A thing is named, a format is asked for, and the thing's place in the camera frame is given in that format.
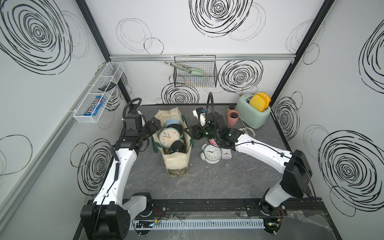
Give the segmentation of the small black twin bell clock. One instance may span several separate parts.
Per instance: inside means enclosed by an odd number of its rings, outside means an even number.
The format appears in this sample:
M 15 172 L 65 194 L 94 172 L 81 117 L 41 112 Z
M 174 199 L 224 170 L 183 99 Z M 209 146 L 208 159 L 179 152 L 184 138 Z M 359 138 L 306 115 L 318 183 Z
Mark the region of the small black twin bell clock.
M 186 145 L 183 141 L 175 141 L 172 143 L 172 145 L 169 148 L 169 154 L 173 153 L 185 153 L 186 152 Z

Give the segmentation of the green round alarm clock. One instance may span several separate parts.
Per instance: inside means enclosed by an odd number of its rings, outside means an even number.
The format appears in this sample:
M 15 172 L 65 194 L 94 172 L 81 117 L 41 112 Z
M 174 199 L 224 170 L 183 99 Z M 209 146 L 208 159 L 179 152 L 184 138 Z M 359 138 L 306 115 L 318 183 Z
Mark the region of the green round alarm clock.
M 174 142 L 181 140 L 181 138 L 180 132 L 172 127 L 164 128 L 159 134 L 159 141 L 163 148 L 170 148 Z

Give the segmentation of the pale blue square clock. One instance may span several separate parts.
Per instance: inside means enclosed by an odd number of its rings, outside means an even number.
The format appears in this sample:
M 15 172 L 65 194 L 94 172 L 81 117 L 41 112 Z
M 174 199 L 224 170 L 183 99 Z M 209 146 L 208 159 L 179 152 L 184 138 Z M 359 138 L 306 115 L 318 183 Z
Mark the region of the pale blue square clock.
M 178 119 L 170 119 L 165 122 L 165 127 L 170 127 L 171 125 L 179 125 L 181 126 L 181 122 Z

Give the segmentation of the cream canvas tote bag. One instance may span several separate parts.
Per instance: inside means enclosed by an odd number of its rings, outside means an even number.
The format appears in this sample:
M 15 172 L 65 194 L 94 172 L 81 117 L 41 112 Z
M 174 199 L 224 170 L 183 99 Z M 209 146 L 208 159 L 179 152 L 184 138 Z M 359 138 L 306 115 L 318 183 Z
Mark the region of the cream canvas tote bag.
M 161 128 L 152 135 L 152 145 L 155 153 L 161 153 L 167 175 L 188 175 L 193 140 L 185 133 L 188 127 L 185 116 L 179 108 L 173 108 L 159 110 L 155 118 L 160 121 Z

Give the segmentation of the small white square clock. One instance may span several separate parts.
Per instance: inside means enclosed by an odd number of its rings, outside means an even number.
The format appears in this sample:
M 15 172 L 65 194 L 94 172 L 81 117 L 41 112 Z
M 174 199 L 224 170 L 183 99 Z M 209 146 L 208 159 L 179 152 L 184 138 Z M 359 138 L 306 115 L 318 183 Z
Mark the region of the small white square clock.
M 230 149 L 221 149 L 222 160 L 230 160 L 232 159 L 232 150 Z

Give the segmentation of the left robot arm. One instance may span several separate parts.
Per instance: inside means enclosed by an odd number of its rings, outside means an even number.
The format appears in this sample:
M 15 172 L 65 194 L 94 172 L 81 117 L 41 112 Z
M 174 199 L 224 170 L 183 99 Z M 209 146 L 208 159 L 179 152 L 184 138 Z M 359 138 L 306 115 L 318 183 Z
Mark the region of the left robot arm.
M 143 142 L 161 129 L 161 121 L 146 123 L 140 113 L 124 117 L 117 142 L 111 146 L 112 166 L 94 201 L 81 211 L 81 222 L 89 240 L 124 240 L 132 220 L 149 210 L 151 196 L 136 194 L 123 201 L 124 188 Z

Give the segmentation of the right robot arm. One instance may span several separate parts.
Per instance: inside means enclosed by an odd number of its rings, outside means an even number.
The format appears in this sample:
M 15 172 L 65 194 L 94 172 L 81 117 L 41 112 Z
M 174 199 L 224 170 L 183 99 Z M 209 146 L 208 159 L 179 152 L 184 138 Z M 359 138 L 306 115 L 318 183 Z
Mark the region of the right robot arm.
M 203 108 L 193 111 L 198 123 L 187 127 L 185 133 L 194 140 L 213 140 L 220 150 L 231 150 L 251 156 L 274 168 L 283 176 L 269 188 L 259 202 L 264 215 L 270 216 L 289 198 L 302 198 L 311 185 L 313 175 L 306 155 L 299 150 L 281 150 L 260 142 L 244 131 L 230 128 L 218 112 L 208 113 Z

